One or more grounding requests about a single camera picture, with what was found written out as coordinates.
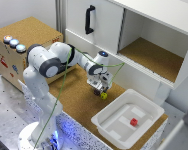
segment green wire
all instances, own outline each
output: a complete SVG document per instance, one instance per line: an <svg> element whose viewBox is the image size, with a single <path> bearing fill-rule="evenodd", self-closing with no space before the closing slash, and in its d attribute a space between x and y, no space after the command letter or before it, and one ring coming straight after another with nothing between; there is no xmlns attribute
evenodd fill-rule
<svg viewBox="0 0 188 150"><path fill-rule="evenodd" d="M40 135L39 135L39 137L38 137L38 139L37 139L37 141L36 141L36 144L35 144L35 146L34 146L34 149L36 148L36 146L37 146L37 144L38 144L38 142L39 142L39 140L40 140L40 138L41 138L41 135L43 134L43 132L44 132L44 130L45 130L47 124L49 123L49 121L50 121L50 119L51 119L51 117L52 117L52 114L54 113L54 110L55 110L55 108L56 108L57 102L58 102L58 100L59 100L59 98L60 98L60 95L61 95L61 92L62 92L64 83L65 83L65 79L66 79L67 68L68 68L68 61L69 61L69 56L70 56L70 54L71 54L71 50L72 50L72 49L70 49L70 52L68 53L68 59L67 59L67 63L66 63L66 69L65 69L65 73L64 73L63 83L62 83L61 89L60 89L60 91L59 91L59 95L58 95L58 97L57 97L57 99L56 99L56 102L55 102L55 104L54 104L54 107L53 107L53 110L52 110L52 112L51 112L51 114L50 114L50 117L48 118L48 120L47 120L45 126L43 127L43 129L42 129L42 131L41 131L41 133L40 133ZM102 67L116 67L116 66L120 66L120 65L121 65L120 68L118 69L118 71L115 73L115 75L114 75L113 78L111 79L111 82L109 83L109 85L113 82L114 78L116 77L116 75L118 74L118 72L121 70L121 68L122 68L122 67L124 66L124 64L125 64L125 63L120 63L120 64L117 64L117 65L109 65L109 66L101 65L101 64L98 64L98 63L94 62L93 60L91 60L88 56L86 56L86 55L85 55L84 53L82 53L80 50L78 50L78 49L76 49L76 50L77 50L78 52L80 52L81 54L83 54L88 60L90 60L91 62L93 62L93 63L95 63L95 64L97 64L97 65L99 65L99 66L102 66Z"/></svg>
<svg viewBox="0 0 188 150"><path fill-rule="evenodd" d="M44 130L45 130L45 128L46 128L48 122L50 121L50 119L51 119L51 117L52 117L52 114L54 113L54 110L55 110L55 108L56 108L57 102L58 102L58 100L59 100L59 98L60 98L60 95L61 95L61 92L62 92L64 83L65 83L65 79L66 79L67 68L68 68L68 61L69 61L69 56L70 56L70 54L71 54L71 50L70 50L70 52L68 53L68 59L67 59L67 63L66 63L65 74L64 74L64 78L63 78L63 83L62 83L61 89L60 89L60 91L59 91L59 95L58 95L58 97L57 97L57 99L56 99L56 102L55 102L55 104L54 104L54 107L53 107L53 110L52 110L52 112L51 112L51 114L50 114L50 117L48 118L48 120L47 120L45 126L43 127L43 129L42 129L42 131L41 131L41 133L40 133L40 135L39 135L39 137L38 137L38 139L37 139L37 141L36 141L36 144L35 144L35 146L34 146L34 149L36 148L36 146L37 146L37 144L38 144L38 141L39 141L40 138L41 138L41 135L43 134L43 132L44 132Z"/></svg>

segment brown box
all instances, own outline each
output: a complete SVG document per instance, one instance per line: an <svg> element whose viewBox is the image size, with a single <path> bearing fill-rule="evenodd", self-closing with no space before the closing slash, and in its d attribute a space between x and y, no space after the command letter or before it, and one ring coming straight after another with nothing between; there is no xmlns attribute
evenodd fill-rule
<svg viewBox="0 0 188 150"><path fill-rule="evenodd" d="M15 49L3 43L3 38L11 35L18 39L28 49L32 44L41 44L44 47L50 46L54 42L63 42L63 35L47 26L34 17L30 17L19 22L13 23L0 29L0 74L16 86L19 90L21 86L18 79L24 82L23 71L27 67L27 54L17 53ZM48 84L61 77L63 74L46 79Z"/></svg>

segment black handle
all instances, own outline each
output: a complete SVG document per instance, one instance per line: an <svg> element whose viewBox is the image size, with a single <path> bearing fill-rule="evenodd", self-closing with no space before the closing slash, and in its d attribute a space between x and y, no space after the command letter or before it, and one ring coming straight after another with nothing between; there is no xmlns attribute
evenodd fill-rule
<svg viewBox="0 0 188 150"><path fill-rule="evenodd" d="M85 30L86 34L92 33L94 30L90 28L90 12L95 10L95 7L90 5L90 8L86 10L86 25L85 25Z"/></svg>

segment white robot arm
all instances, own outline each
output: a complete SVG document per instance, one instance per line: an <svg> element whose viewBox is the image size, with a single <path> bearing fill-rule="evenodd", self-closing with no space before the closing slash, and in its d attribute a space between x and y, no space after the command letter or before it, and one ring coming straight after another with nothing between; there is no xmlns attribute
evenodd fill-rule
<svg viewBox="0 0 188 150"><path fill-rule="evenodd" d="M67 63L69 53L68 66L79 64L84 68L87 72L88 84L93 86L99 92L106 92L112 86L110 83L112 74L107 71L107 67L104 67L109 63L109 57L106 52L100 51L94 59L87 53L84 53L84 55L89 58L88 59L72 45L60 42L52 44L49 50L46 50L38 44L30 46L27 51L27 61L29 66L24 70L23 76L28 89L34 96L34 99L42 99L42 101L37 102L37 104L43 110L39 124L30 137L34 144L46 124L56 102L56 98L49 93L49 86L45 77L50 78L60 72L60 67ZM56 131L55 116L62 112L62 108L62 104L58 102L52 115L52 119L50 119L46 130L43 132L38 142L38 146L42 145L43 141L46 141L46 139L50 139L51 135L54 135L54 132Z"/></svg>

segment cabinet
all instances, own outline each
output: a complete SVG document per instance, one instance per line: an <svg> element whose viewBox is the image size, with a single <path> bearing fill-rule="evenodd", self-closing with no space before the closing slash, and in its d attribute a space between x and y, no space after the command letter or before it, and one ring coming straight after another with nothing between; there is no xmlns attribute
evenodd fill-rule
<svg viewBox="0 0 188 150"><path fill-rule="evenodd" d="M86 35L85 10L91 4L99 6L91 19L96 33ZM67 8L66 41L93 57L97 51L104 50L110 54L112 64L125 62L118 75L120 78L115 79L122 87L133 88L154 99L160 87L175 89L188 77L187 3L176 0L68 0Z"/></svg>

